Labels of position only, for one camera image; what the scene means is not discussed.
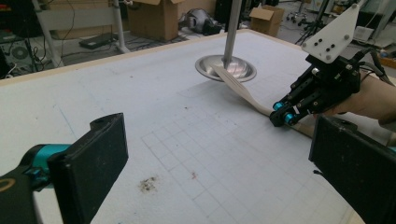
black equipment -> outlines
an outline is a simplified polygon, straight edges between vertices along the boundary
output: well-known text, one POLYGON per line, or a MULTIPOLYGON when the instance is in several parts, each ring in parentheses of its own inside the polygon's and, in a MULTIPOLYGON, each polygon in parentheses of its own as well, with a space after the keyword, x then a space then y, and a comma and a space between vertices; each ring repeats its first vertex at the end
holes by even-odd
POLYGON ((374 49, 358 51, 351 59, 338 56, 332 63, 308 55, 311 66, 290 85, 291 91, 279 102, 274 103, 270 120, 276 127, 296 124, 309 114, 322 113, 341 103, 361 88, 361 66, 367 63, 360 60, 370 53, 379 78, 392 85, 378 60, 374 49))
POLYGON ((365 223, 396 223, 396 152, 348 121, 319 116, 309 154, 365 223))
POLYGON ((0 0, 0 30, 10 30, 17 36, 35 37, 42 35, 41 26, 35 15, 31 0, 0 0))
MULTIPOLYGON (((0 31, 0 54, 2 55, 1 63, 5 63, 9 68, 14 67, 20 70, 18 76, 38 71, 27 39, 0 31)), ((7 74, 9 68, 2 71, 0 78, 4 78, 6 75, 14 75, 7 74)))
POLYGON ((6 56, 0 53, 0 78, 5 77, 10 69, 11 67, 7 63, 6 56))
POLYGON ((276 7, 279 4, 279 0, 264 0, 265 5, 276 7))
POLYGON ((178 29, 188 27, 197 34, 216 35, 220 33, 221 25, 215 24, 207 12, 201 8, 194 8, 183 14, 178 22, 178 29))
POLYGON ((95 37, 79 41, 79 45, 85 49, 97 49, 114 41, 117 41, 119 37, 112 33, 97 35, 95 37))
MULTIPOLYGON (((238 20, 238 29, 239 29, 240 19, 242 18, 242 15, 243 15, 242 12, 245 10, 246 3, 247 3, 247 0, 242 1, 241 13, 239 15, 239 20, 238 20)), ((230 23, 232 5, 233 5, 233 0, 217 0, 216 1, 215 20, 218 21, 219 23, 225 23, 225 25, 224 25, 225 32, 228 32, 228 25, 230 23)))
POLYGON ((37 145, 0 176, 0 223, 42 223, 33 191, 52 184, 64 223, 90 223, 128 160, 122 114, 91 122, 73 145, 37 145))

floor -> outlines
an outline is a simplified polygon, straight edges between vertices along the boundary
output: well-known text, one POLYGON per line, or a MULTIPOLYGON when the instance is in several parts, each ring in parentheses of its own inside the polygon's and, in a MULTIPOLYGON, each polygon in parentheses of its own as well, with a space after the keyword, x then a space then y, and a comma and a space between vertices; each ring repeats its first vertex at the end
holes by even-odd
MULTIPOLYGON (((297 22, 292 22, 287 20, 286 18, 291 12, 298 11, 298 8, 300 6, 300 2, 292 2, 292 1, 285 1, 285 2, 280 2, 278 7, 284 8, 285 13, 284 13, 284 20, 281 23, 280 29, 277 34, 277 38, 285 40, 287 42, 295 44, 297 41, 299 41, 300 37, 304 34, 304 26, 299 26, 298 21, 300 19, 297 19, 297 22)), ((312 11, 306 10, 304 7, 303 12, 307 16, 308 21, 314 21, 316 19, 317 14, 312 11)), ((333 20, 332 17, 323 17, 323 21, 325 23, 329 23, 331 20, 333 20)), ((247 27, 248 28, 248 21, 244 21, 242 27, 247 27)), ((89 50, 89 49, 84 49, 78 45, 78 42, 81 41, 82 39, 87 39, 90 38, 91 36, 88 37, 82 37, 79 39, 72 39, 72 40, 57 40, 55 41, 55 46, 59 50, 59 52, 63 55, 63 60, 65 65, 70 65, 70 64, 75 64, 75 63, 84 63, 87 61, 92 61, 92 60, 97 60, 105 57, 111 57, 114 55, 120 54, 120 52, 117 50, 116 46, 114 44, 103 46, 99 49, 94 49, 94 50, 89 50)), ((192 31, 190 31, 188 28, 183 28, 179 32, 179 37, 176 39, 169 41, 167 43, 163 42, 158 42, 146 38, 141 38, 141 37, 136 37, 132 36, 128 31, 124 32, 124 38, 125 38, 125 44, 126 47, 130 51, 137 51, 141 49, 149 49, 149 48, 155 48, 164 44, 172 44, 180 41, 185 41, 188 39, 194 39, 194 38, 200 38, 202 35, 198 35, 192 31)), ((45 53, 43 50, 43 38, 42 37, 37 37, 33 38, 32 40, 32 47, 38 47, 38 53, 37 55, 39 57, 43 56, 45 53)), ((352 57, 358 50, 365 48, 366 46, 360 46, 356 44, 350 44, 348 48, 345 49, 345 51, 342 53, 342 56, 346 58, 352 57)), ((371 62, 372 59, 368 56, 366 56, 364 59, 366 62, 371 62)), ((46 58, 43 60, 42 64, 37 65, 37 69, 39 71, 41 70, 46 70, 46 69, 51 69, 53 68, 54 65, 50 63, 50 61, 46 58)), ((391 69, 388 67, 385 67, 387 73, 391 77, 396 77, 396 70, 391 69)))

metal pole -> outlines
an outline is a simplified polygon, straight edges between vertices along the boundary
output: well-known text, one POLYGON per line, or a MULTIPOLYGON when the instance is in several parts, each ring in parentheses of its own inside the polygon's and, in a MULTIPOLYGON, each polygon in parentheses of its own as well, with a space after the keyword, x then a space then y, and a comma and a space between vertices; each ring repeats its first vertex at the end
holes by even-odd
POLYGON ((322 5, 320 6, 319 13, 318 13, 316 21, 321 21, 321 19, 323 17, 323 14, 324 14, 324 11, 327 8, 327 5, 329 5, 329 0, 324 0, 322 2, 322 5))
POLYGON ((241 12, 242 0, 233 0, 231 6, 230 25, 227 34, 227 41, 224 50, 224 68, 227 69, 233 57, 233 43, 235 42, 236 28, 239 23, 239 14, 241 12))
POLYGON ((113 1, 113 14, 114 14, 114 19, 117 24, 117 30, 119 34, 119 50, 122 53, 129 53, 130 51, 125 47, 125 41, 123 37, 123 30, 122 30, 122 20, 121 20, 121 14, 120 14, 120 4, 119 1, 113 1))

cable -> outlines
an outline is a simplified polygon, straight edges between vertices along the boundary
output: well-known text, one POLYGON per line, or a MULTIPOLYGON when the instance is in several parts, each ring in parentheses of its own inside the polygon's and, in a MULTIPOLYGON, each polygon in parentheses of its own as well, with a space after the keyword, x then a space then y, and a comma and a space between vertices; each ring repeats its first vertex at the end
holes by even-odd
POLYGON ((34 57, 33 52, 32 52, 32 46, 30 45, 30 38, 28 37, 27 39, 25 39, 24 43, 25 43, 25 46, 27 48, 29 57, 31 59, 31 64, 30 65, 31 65, 31 68, 32 68, 32 72, 34 72, 34 71, 38 72, 37 65, 35 64, 35 57, 34 57))
POLYGON ((316 22, 313 21, 315 24, 313 24, 312 26, 308 27, 308 29, 304 32, 304 34, 300 37, 300 39, 298 39, 294 44, 298 44, 298 43, 304 43, 305 40, 311 36, 312 34, 315 33, 315 29, 317 28, 316 22))
POLYGON ((38 57, 37 57, 38 47, 34 47, 32 52, 33 52, 33 57, 35 58, 35 60, 37 60, 38 59, 38 57))
POLYGON ((362 83, 368 76, 370 76, 372 73, 374 73, 374 72, 371 71, 371 72, 368 72, 366 75, 364 75, 364 77, 361 79, 361 83, 362 83))
POLYGON ((386 76, 385 69, 382 67, 381 62, 378 59, 376 50, 371 49, 370 55, 372 56, 374 65, 386 76))
POLYGON ((375 74, 379 77, 379 79, 387 84, 389 84, 390 86, 394 86, 394 84, 389 80, 388 76, 385 75, 383 72, 381 72, 381 70, 376 67, 374 64, 372 63, 367 63, 367 62, 361 62, 359 63, 360 65, 363 66, 367 66, 371 69, 373 69, 373 71, 375 72, 375 74))
POLYGON ((188 36, 196 36, 196 37, 198 37, 198 38, 201 38, 201 37, 202 37, 201 35, 197 35, 197 34, 195 34, 195 33, 184 34, 184 35, 180 35, 180 36, 179 36, 179 37, 183 37, 183 38, 184 38, 184 40, 181 40, 181 41, 179 41, 179 42, 188 40, 188 38, 187 38, 188 36))
POLYGON ((353 43, 350 43, 348 46, 346 46, 347 48, 351 48, 351 49, 362 49, 361 45, 355 45, 353 43))
POLYGON ((45 68, 45 65, 43 64, 43 60, 46 58, 46 56, 47 56, 47 50, 46 50, 46 37, 43 35, 43 50, 44 50, 44 55, 43 55, 43 57, 41 58, 41 60, 40 60, 40 63, 41 63, 41 71, 44 71, 44 68, 45 68))
POLYGON ((69 4, 69 6, 70 6, 70 7, 72 8, 72 10, 73 10, 72 26, 71 26, 70 29, 67 31, 67 33, 66 33, 66 35, 64 36, 64 38, 62 39, 61 59, 59 60, 59 62, 58 62, 58 64, 57 64, 56 67, 59 67, 59 65, 61 65, 61 62, 63 61, 63 60, 62 60, 62 57, 63 57, 63 55, 64 55, 64 41, 66 40, 66 38, 67 38, 67 36, 70 34, 70 32, 73 30, 74 25, 75 25, 76 11, 75 11, 73 5, 70 3, 70 1, 69 1, 69 0, 66 0, 66 1, 67 1, 67 3, 69 4))
POLYGON ((11 75, 11 72, 14 71, 14 69, 17 67, 16 63, 13 63, 14 66, 7 72, 6 76, 11 75))
POLYGON ((302 29, 292 29, 292 28, 289 28, 288 26, 286 26, 286 25, 280 25, 280 27, 284 27, 284 28, 286 28, 287 30, 290 30, 290 31, 302 31, 302 29))
POLYGON ((110 44, 108 49, 99 49, 99 50, 94 50, 94 51, 80 51, 80 52, 68 53, 68 54, 63 55, 62 58, 66 58, 66 57, 69 57, 69 56, 72 56, 72 55, 77 55, 77 54, 90 54, 90 53, 103 52, 103 51, 110 50, 111 47, 113 47, 112 44, 110 44))
POLYGON ((125 43, 128 44, 128 45, 142 44, 142 45, 139 45, 139 46, 136 46, 136 47, 133 47, 133 48, 128 48, 128 49, 130 49, 130 50, 151 49, 151 48, 159 47, 159 46, 162 46, 162 45, 166 44, 166 43, 159 43, 159 42, 156 42, 154 40, 147 40, 145 38, 141 38, 142 41, 136 41, 136 40, 138 40, 140 38, 141 37, 137 37, 135 39, 126 41, 125 43))
MULTIPOLYGON (((41 3, 40 2, 40 4, 43 4, 43 5, 49 5, 49 4, 51 4, 52 2, 54 2, 55 0, 50 0, 50 1, 48 1, 48 2, 43 2, 43 3, 41 3)), ((72 4, 87 4, 87 2, 89 2, 89 3, 113 3, 113 2, 115 2, 115 1, 111 1, 111 0, 91 0, 91 1, 78 1, 78 0, 74 0, 74 1, 70 1, 70 3, 72 3, 72 4)), ((124 1, 118 1, 119 3, 121 3, 121 4, 125 4, 125 2, 124 1)), ((65 1, 57 1, 56 2, 56 4, 67 4, 65 1)))
POLYGON ((298 1, 298 0, 282 1, 282 2, 279 2, 279 4, 281 4, 281 3, 288 3, 288 5, 293 5, 293 4, 291 4, 290 2, 295 3, 295 2, 297 2, 297 1, 298 1))

metal stand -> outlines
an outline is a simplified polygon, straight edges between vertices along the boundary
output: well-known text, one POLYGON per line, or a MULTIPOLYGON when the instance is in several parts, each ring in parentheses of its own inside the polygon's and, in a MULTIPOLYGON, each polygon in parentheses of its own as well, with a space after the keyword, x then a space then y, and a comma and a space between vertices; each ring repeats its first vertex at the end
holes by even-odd
POLYGON ((92 9, 75 9, 75 10, 42 10, 37 0, 32 0, 35 7, 35 14, 40 22, 43 35, 49 43, 51 61, 54 67, 64 66, 62 55, 53 45, 51 30, 68 30, 71 27, 71 21, 75 21, 73 28, 86 28, 103 25, 117 25, 119 44, 118 49, 122 53, 130 52, 124 43, 120 5, 119 1, 113 1, 113 7, 92 8, 92 9))
POLYGON ((248 81, 256 76, 256 68, 251 63, 233 57, 233 44, 235 42, 236 28, 239 23, 240 8, 242 0, 233 0, 230 18, 230 30, 227 34, 224 55, 210 55, 199 59, 195 63, 195 68, 205 77, 222 81, 219 75, 212 69, 213 65, 223 66, 239 81, 248 81))
POLYGON ((296 23, 297 18, 303 17, 302 21, 306 21, 306 14, 302 12, 304 3, 305 3, 305 0, 301 0, 301 4, 300 4, 300 7, 298 8, 298 11, 289 13, 288 17, 286 17, 286 20, 287 21, 292 20, 293 23, 296 23))
POLYGON ((302 24, 307 24, 307 26, 304 28, 305 33, 300 37, 299 40, 297 40, 294 44, 298 43, 304 43, 305 40, 311 36, 317 33, 317 31, 325 26, 325 24, 322 21, 322 17, 324 15, 324 11, 326 10, 327 5, 329 5, 329 0, 323 0, 322 5, 320 6, 319 13, 317 18, 314 21, 307 22, 307 21, 301 21, 299 22, 299 26, 302 24))

